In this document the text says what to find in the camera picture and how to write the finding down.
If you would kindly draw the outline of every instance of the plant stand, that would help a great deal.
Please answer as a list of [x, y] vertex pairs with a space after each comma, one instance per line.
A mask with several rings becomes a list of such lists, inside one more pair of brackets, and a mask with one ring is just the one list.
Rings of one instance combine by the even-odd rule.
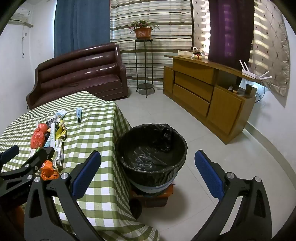
[[[138, 81], [138, 62], [137, 62], [137, 42], [144, 42], [144, 55], [145, 55], [145, 84], [139, 84]], [[146, 42], [151, 42], [151, 67], [147, 67], [146, 64]], [[146, 98], [147, 98], [147, 90], [149, 89], [154, 89], [154, 85], [153, 85], [153, 39], [135, 39], [135, 52], [136, 52], [136, 72], [137, 72], [137, 90], [141, 89], [141, 90], [145, 90], [146, 91]], [[147, 68], [151, 68], [151, 72], [152, 72], [152, 84], [147, 83]]]

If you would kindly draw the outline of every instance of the yellow wrapper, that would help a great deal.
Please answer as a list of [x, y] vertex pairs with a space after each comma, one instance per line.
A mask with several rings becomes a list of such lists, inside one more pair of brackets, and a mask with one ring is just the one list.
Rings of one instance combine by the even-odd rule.
[[67, 128], [64, 124], [64, 121], [61, 120], [59, 123], [59, 129], [56, 131], [56, 139], [66, 139], [67, 137]]

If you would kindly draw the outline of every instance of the striped curtain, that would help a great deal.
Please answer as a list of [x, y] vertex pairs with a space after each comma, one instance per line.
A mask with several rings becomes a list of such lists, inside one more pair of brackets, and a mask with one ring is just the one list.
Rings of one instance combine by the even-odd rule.
[[[136, 57], [134, 32], [128, 25], [149, 20], [160, 26], [152, 31], [153, 81], [156, 88], [163, 86], [163, 66], [172, 64], [165, 54], [177, 54], [178, 50], [190, 51], [192, 46], [192, 22], [190, 0], [111, 0], [110, 41], [119, 44], [123, 64], [126, 66], [128, 86], [136, 86]], [[151, 43], [146, 42], [147, 66], [151, 67]], [[145, 83], [144, 43], [137, 43], [139, 83]], [[151, 68], [147, 80], [152, 80]]]

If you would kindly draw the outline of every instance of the floor tile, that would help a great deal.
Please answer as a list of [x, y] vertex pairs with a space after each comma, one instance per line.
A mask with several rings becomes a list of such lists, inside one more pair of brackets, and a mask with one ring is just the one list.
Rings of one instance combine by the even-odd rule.
[[174, 180], [174, 193], [165, 207], [144, 208], [138, 219], [158, 231], [177, 225], [212, 205], [210, 198], [186, 165]]
[[[169, 229], [160, 232], [160, 241], [172, 241], [182, 240], [190, 241], [205, 224], [215, 206], [211, 204], [198, 214], [185, 220], [184, 222], [177, 224]], [[222, 233], [229, 231], [229, 226], [226, 224], [223, 228]]]
[[151, 114], [157, 123], [167, 123], [179, 132], [186, 140], [187, 144], [209, 133], [209, 130], [198, 120], [192, 119], [189, 113], [184, 113], [180, 109]]
[[129, 118], [128, 122], [130, 123], [131, 127], [139, 126], [142, 124], [156, 123], [156, 121], [150, 114]]

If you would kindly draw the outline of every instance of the trash can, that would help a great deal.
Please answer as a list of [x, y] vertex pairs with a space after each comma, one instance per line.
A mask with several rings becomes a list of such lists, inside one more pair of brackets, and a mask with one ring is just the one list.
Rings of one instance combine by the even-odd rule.
[[119, 138], [115, 149], [130, 182], [149, 194], [173, 182], [187, 154], [186, 141], [168, 124], [133, 127]]

